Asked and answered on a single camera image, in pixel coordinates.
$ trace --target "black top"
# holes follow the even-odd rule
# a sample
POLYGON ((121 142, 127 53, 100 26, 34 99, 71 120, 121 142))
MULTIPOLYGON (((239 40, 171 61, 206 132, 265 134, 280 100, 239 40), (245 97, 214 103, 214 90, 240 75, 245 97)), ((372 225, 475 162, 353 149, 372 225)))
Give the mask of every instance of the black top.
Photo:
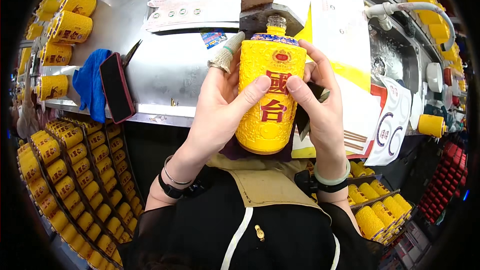
MULTIPOLYGON (((211 169, 212 186, 175 206, 141 214, 133 240, 118 246, 125 270, 220 269, 245 214, 233 177, 211 169)), ((233 253, 230 269, 329 270, 340 244, 337 269, 377 269, 383 246, 361 237, 339 207, 300 205, 255 207, 233 253), (262 242, 255 230, 264 232, 262 242)))

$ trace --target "smartphone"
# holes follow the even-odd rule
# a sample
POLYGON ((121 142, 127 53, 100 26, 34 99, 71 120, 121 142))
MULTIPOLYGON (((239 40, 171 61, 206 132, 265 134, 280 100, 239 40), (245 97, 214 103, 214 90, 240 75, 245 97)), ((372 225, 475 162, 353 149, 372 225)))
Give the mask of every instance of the smartphone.
POLYGON ((135 106, 123 73, 122 58, 114 52, 100 65, 100 78, 113 122, 121 123, 135 115, 135 106))

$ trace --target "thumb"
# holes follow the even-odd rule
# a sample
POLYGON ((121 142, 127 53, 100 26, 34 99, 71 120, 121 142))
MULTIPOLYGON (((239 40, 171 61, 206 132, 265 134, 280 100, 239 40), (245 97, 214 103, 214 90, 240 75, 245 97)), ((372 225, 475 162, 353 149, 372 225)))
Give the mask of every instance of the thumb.
POLYGON ((267 75, 261 75, 254 81, 249 83, 242 92, 235 98, 229 107, 233 114, 238 114, 242 117, 252 106, 254 106, 259 100, 267 93, 270 88, 271 80, 267 75))
POLYGON ((310 117, 322 108, 322 104, 315 98, 312 90, 310 90, 307 84, 297 75, 288 78, 286 88, 293 99, 302 106, 310 117))

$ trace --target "yellow liquor bottle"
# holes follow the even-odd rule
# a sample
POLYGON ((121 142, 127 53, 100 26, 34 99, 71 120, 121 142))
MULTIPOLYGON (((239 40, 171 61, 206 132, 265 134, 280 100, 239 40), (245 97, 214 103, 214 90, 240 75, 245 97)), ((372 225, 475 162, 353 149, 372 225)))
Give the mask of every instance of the yellow liquor bottle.
POLYGON ((297 102, 287 89, 292 75, 303 78, 307 51, 296 39, 285 36, 286 20, 268 17, 267 33, 256 33, 241 45, 238 92, 261 75, 272 84, 265 96, 242 118, 237 140, 252 153, 273 154, 288 143, 297 102))

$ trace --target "blue floral band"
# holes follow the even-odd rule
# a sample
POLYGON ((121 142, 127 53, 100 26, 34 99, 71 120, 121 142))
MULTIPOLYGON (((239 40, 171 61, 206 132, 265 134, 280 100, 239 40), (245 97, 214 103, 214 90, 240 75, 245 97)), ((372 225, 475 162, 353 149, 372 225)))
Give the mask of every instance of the blue floral band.
POLYGON ((250 40, 271 41, 271 42, 278 42, 278 43, 290 44, 295 46, 299 45, 298 41, 292 37, 277 36, 277 35, 271 35, 268 33, 256 33, 252 36, 250 40))

